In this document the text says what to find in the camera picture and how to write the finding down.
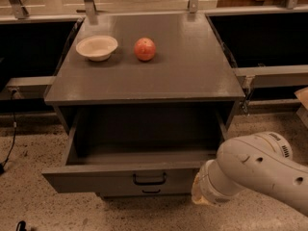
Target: apple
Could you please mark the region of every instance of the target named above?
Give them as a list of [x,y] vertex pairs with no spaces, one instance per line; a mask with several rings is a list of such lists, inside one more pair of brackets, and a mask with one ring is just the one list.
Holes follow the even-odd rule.
[[155,43],[150,38],[140,38],[134,46],[134,53],[141,61],[150,61],[156,53]]

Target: speckled floor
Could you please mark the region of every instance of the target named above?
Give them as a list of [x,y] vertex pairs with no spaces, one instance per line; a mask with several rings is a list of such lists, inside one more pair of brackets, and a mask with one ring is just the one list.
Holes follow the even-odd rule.
[[[246,190],[223,207],[196,206],[189,196],[102,200],[94,193],[58,194],[41,176],[60,165],[67,136],[54,115],[18,115],[18,134],[0,176],[0,230],[307,230],[308,218]],[[0,116],[0,159],[12,142],[11,117]],[[296,113],[236,116],[230,137],[271,130],[292,145],[295,161],[308,165],[308,129]]]

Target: white bowl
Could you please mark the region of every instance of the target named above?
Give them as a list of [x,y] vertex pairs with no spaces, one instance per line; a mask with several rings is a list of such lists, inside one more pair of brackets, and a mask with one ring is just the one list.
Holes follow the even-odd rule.
[[91,61],[107,60],[117,48],[117,41],[110,36],[92,36],[76,45],[77,52]]

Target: drawer handle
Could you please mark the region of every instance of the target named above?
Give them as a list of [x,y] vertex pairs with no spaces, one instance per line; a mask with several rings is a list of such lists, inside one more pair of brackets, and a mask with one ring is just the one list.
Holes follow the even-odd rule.
[[145,190],[142,190],[142,192],[145,193],[145,194],[157,194],[157,193],[160,193],[161,190],[160,189],[158,189],[157,191],[145,191]]
[[134,173],[133,175],[133,182],[137,186],[157,186],[157,185],[163,185],[167,180],[167,175],[164,173],[163,180],[162,181],[156,181],[156,182],[139,182],[137,181],[137,175]]

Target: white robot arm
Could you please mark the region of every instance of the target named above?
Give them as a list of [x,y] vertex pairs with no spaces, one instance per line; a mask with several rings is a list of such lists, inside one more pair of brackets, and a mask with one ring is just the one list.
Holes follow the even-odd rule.
[[199,197],[221,204],[248,188],[308,217],[308,167],[292,161],[292,156],[289,143],[273,132],[230,139],[219,147],[217,158],[200,169],[192,200],[200,193]]

